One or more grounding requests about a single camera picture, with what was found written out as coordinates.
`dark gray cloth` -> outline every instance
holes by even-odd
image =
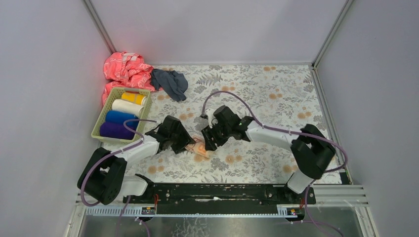
[[[151,72],[151,82],[156,90],[160,87],[175,101],[186,100],[183,94],[188,88],[188,81],[182,73],[177,71],[163,71],[153,69]]]

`gray floor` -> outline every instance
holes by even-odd
[[[310,208],[316,221],[340,228],[346,237],[361,237],[352,208]],[[86,216],[80,237],[114,237],[117,217]],[[274,218],[153,218],[147,222],[152,237],[324,237],[313,224],[278,225],[285,219]],[[143,225],[133,217],[123,217],[120,237],[146,237]]]

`blue rolled cloth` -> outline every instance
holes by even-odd
[[[119,139],[131,140],[134,138],[134,133],[126,129],[123,125],[113,123],[113,122],[104,122],[100,126],[99,133],[102,137],[112,137]]]
[[[136,119],[137,116],[132,115],[132,114],[127,114],[127,113],[122,113],[119,111],[114,111],[111,110],[106,114],[106,118],[105,121],[106,122],[113,122],[113,123],[117,123],[117,124],[124,124],[124,122],[128,119]],[[134,122],[127,122],[126,125],[128,127],[138,127],[138,122],[134,121]]]

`folded cloth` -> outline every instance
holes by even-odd
[[[128,119],[136,119],[138,118],[135,115],[132,114],[127,114],[127,113],[122,113],[119,111],[114,111],[111,110],[108,113],[106,113],[106,118],[105,121],[106,122],[113,122],[113,123],[117,123],[117,124],[124,124],[124,122]],[[132,121],[132,122],[127,122],[126,125],[128,127],[138,127],[138,121]]]
[[[144,105],[147,97],[145,95],[124,92],[121,96],[121,99],[133,102],[138,105]]]
[[[112,88],[116,86],[155,91],[150,84],[152,69],[152,66],[144,63],[143,57],[139,54],[125,51],[113,53],[103,65],[105,78],[113,80],[105,85],[102,95],[103,105],[105,105]]]
[[[102,137],[112,137],[119,139],[131,140],[134,138],[134,133],[126,129],[121,124],[116,124],[113,122],[104,122],[99,129],[99,133]]]
[[[135,115],[137,117],[141,117],[141,110],[144,106],[134,104],[125,100],[117,99],[112,103],[112,110],[128,113]]]
[[[182,73],[154,69],[151,72],[151,84],[155,90],[160,90],[160,87],[162,87],[175,101],[186,100],[183,93],[188,88],[188,81]]]

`crumpled clothing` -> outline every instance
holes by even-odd
[[[162,87],[174,101],[186,100],[184,92],[188,89],[188,81],[182,73],[154,69],[151,72],[151,84],[156,90]]]
[[[105,85],[102,95],[102,103],[105,105],[106,99],[113,87],[130,87],[156,91],[150,84],[151,71],[153,67],[145,64],[143,57],[136,53],[116,52],[106,59],[103,65],[103,73],[106,79],[111,79]]]

